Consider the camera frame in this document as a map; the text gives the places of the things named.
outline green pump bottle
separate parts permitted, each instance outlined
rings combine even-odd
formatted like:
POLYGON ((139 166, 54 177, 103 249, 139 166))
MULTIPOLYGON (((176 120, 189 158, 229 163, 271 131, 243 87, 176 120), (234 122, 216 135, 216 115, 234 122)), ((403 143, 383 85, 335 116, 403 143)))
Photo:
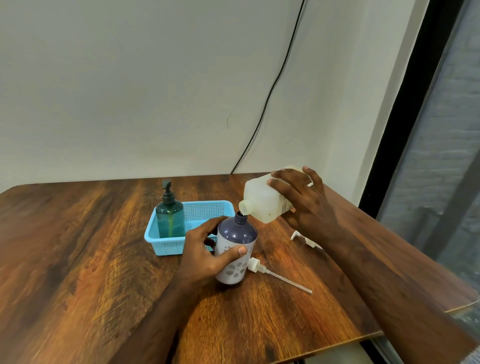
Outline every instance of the green pump bottle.
POLYGON ((160 238, 185 236, 183 203, 175 199, 175 195, 170 191, 171 186, 170 180, 163 180, 163 201, 155 208, 160 238))

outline wire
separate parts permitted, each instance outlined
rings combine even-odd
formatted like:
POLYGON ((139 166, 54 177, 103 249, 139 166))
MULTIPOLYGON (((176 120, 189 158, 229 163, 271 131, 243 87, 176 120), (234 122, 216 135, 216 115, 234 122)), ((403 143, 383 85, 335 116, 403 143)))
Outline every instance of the wire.
POLYGON ((290 49, 292 48, 293 39, 295 38, 295 33, 297 32, 297 26, 298 26, 299 21, 300 21, 300 15, 301 15, 301 11, 303 9, 303 4, 304 3, 305 3, 305 0, 302 0, 301 5, 300 5, 299 14, 297 16, 297 21, 295 22, 295 27, 293 28, 292 38, 290 39, 290 44, 288 45, 287 54, 285 55, 285 59, 283 60, 282 68, 280 68, 280 72, 278 73, 278 76, 276 77, 275 82, 273 82, 273 85, 270 89, 270 92, 268 93, 267 100, 265 101, 264 109, 262 110, 262 114, 261 114, 260 119, 258 121, 257 127, 255 128, 255 131, 253 132, 253 135, 250 138, 250 141, 248 142, 247 147, 245 148, 245 150, 241 154, 239 160, 237 161, 237 164, 235 164, 235 167, 233 167, 232 172, 230 172, 230 174, 233 174, 233 172, 235 172, 235 170, 237 169, 238 165, 240 164, 243 156, 245 155, 245 153, 247 153, 247 150, 250 147, 250 144, 252 143, 252 140, 254 139, 255 135, 257 134, 258 128, 260 127, 260 124, 262 123, 262 120, 264 119, 265 110, 267 109, 267 105, 268 105, 268 100, 270 100, 270 96, 272 94, 272 91, 275 88, 275 85, 278 82, 278 79, 282 75, 283 69, 285 68, 285 65, 287 63, 287 59, 288 59, 288 56, 290 54, 290 49))

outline wood grain surface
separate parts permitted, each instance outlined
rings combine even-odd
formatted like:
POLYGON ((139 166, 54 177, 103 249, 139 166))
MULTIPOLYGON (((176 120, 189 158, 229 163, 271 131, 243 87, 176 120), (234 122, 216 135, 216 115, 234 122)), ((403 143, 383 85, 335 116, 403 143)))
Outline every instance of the wood grain surface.
MULTIPOLYGON (((172 178, 181 201, 226 199, 235 208, 260 174, 172 178)), ((0 194, 0 362, 106 363, 172 278, 180 256, 144 241, 161 178, 32 184, 0 194)), ((340 222, 442 310, 477 293, 330 189, 340 222)), ((213 282, 182 328, 173 362, 291 362, 380 334, 349 280, 281 219, 264 225, 253 256, 313 290, 261 273, 226 289, 213 282)))

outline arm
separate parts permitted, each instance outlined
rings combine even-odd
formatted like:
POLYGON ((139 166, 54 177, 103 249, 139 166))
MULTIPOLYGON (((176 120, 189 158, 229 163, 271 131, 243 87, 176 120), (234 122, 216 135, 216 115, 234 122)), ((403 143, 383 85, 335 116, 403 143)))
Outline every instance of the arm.
POLYGON ((307 175, 280 170, 270 186, 295 207, 282 215, 303 236, 319 243, 352 282, 383 332, 406 363, 456 364, 478 343, 424 294, 407 284, 376 258, 353 234, 340 227, 328 203, 322 179, 307 167, 307 175), (313 186, 306 185, 313 181, 313 186))
POLYGON ((204 244, 215 244, 207 236, 225 218, 213 218, 187 232, 177 273, 154 303, 152 311, 120 347, 110 364, 165 362, 173 336, 181 321, 197 303, 200 288, 228 264, 247 253, 244 246, 235 246, 214 257, 205 249, 204 244))

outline black vertical frame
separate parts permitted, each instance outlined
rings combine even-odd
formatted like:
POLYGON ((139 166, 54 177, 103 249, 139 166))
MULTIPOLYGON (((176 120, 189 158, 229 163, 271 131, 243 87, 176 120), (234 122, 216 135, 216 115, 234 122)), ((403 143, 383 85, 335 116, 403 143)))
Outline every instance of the black vertical frame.
POLYGON ((430 0, 427 7, 360 199, 359 208, 373 218, 377 218, 463 3, 430 0))

